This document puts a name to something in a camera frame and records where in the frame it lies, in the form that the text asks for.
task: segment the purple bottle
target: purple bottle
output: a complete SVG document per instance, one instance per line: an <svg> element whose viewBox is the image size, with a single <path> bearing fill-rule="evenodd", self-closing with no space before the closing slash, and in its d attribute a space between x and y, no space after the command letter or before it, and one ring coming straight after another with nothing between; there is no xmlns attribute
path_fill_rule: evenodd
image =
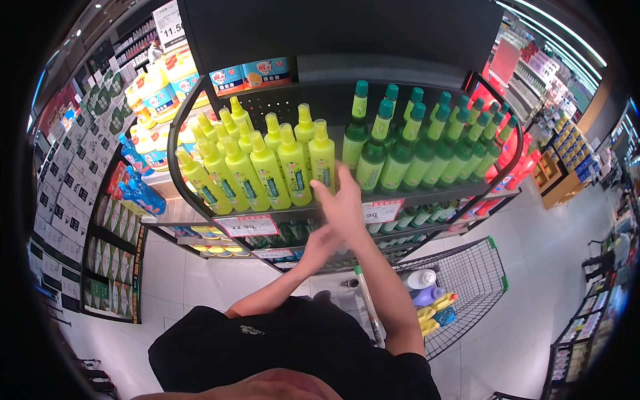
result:
<svg viewBox="0 0 640 400"><path fill-rule="evenodd" d="M441 298L445 295L447 291L437 287L437 286L429 286L420 291L420 293L413 298L413 305L416 307L425 307Z"/></svg>

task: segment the black t-shirt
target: black t-shirt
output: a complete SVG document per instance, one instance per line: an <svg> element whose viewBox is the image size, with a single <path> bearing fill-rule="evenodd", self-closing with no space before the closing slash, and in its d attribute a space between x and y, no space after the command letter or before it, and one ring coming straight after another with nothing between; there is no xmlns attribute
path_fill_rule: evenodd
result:
<svg viewBox="0 0 640 400"><path fill-rule="evenodd" d="M148 353L166 392L202 392L287 368L320 378L345 400L440 399L424 357L372 346L329 301L289 297L269 314L234 319L198 306Z"/></svg>

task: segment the printed logo on shirt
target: printed logo on shirt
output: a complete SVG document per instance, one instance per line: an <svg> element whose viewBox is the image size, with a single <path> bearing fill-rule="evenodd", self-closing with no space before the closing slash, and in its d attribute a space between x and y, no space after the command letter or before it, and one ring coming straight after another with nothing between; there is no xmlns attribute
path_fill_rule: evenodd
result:
<svg viewBox="0 0 640 400"><path fill-rule="evenodd" d="M264 335L263 331L246 325L240 325L240 332L246 333L247 335Z"/></svg>

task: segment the ceiling light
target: ceiling light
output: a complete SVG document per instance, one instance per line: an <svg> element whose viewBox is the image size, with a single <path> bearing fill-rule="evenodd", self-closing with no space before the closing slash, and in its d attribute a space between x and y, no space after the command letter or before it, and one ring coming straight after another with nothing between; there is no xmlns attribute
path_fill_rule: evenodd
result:
<svg viewBox="0 0 640 400"><path fill-rule="evenodd" d="M555 41L553 41L553 39L551 39L549 36L545 35L540 29L536 28L535 26L529 24L527 21L523 20L523 19L518 19L520 22L522 22L523 24L525 24L526 26L530 27L531 29L533 29L534 31L538 32L539 34L542 35L543 38L547 39L549 42L549 45L555 45L555 47L557 48L558 52L561 53L562 55L565 55L567 58L570 58L571 60L573 60L575 62L575 64L584 71L585 75L587 75L590 79L590 81L592 81L596 86L598 86L598 82L593 79L593 77L587 72L586 69L584 69L584 67L578 62L578 60L576 60L575 58L573 58L571 56L571 54L567 53L558 43L556 43ZM596 74L598 75L598 77L602 80L602 76L600 76L600 74L598 74L596 72Z"/></svg>
<svg viewBox="0 0 640 400"><path fill-rule="evenodd" d="M544 11L540 10L538 7L531 5L526 1L522 1L522 0L514 0L514 1L516 3L522 4L523 6L529 7L530 9L544 15L546 18L549 18L550 20L558 24L560 28L563 28L569 35L573 36L578 42L582 43L583 46L586 47L587 50L589 50L589 52L593 54L593 56L597 58L598 61L602 63L604 67L607 66L607 63L604 61L602 57L600 57L600 55L593 49L593 47L591 47L587 42L585 42L583 38L581 38L576 32L572 31L567 25L564 25L562 22L558 21L552 15L545 13Z"/></svg>
<svg viewBox="0 0 640 400"><path fill-rule="evenodd" d="M507 10L520 15L521 17L524 17L528 20L530 20L531 22L535 23L536 25L538 25L539 27L541 27L542 29L544 29L545 31L549 32L549 34L551 34L554 38L558 39L559 42L561 42L567 49L571 50L572 53L574 53L576 56L578 56L578 58L580 58L580 60L587 66L589 67L589 69L591 71L593 71L594 75L596 75L598 77L599 80L602 80L602 76L598 73L598 71L596 70L596 68L594 68L585 57L582 56L582 54L580 54L578 52L578 50L574 49L573 47L571 47L571 45L569 43L567 43L564 39L562 39L560 36L558 36L555 32L553 32L551 29L547 28L546 26L544 26L543 24L539 23L538 21L534 20L533 18L531 18L530 16L521 13L520 11L516 10L513 7L509 7L508 5L501 3L500 1L496 1L495 2L497 5L505 7Z"/></svg>

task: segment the hand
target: hand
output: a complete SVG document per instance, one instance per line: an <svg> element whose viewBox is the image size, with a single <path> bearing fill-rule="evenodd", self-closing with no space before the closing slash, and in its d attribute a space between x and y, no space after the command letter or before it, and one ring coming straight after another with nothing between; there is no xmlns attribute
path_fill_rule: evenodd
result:
<svg viewBox="0 0 640 400"><path fill-rule="evenodd" d="M333 231L331 225L325 225L311 232L305 245L305 253L296 268L303 267L309 275L312 275L324 266L329 257L343 243L344 241Z"/></svg>
<svg viewBox="0 0 640 400"><path fill-rule="evenodd" d="M360 186L353 180L346 165L336 161L335 167L340 180L340 190L335 196L322 182L315 179L309 182L322 203L324 215L333 230L347 242L361 237L362 234L368 237L362 216Z"/></svg>

